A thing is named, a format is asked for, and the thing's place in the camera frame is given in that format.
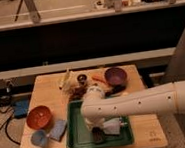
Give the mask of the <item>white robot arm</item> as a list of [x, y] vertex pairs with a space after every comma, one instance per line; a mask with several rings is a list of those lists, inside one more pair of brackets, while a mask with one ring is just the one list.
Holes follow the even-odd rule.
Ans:
[[120, 97], [104, 98], [98, 86], [91, 86], [84, 95], [81, 115], [90, 129], [103, 127], [104, 117], [185, 113], [185, 81], [146, 88]]

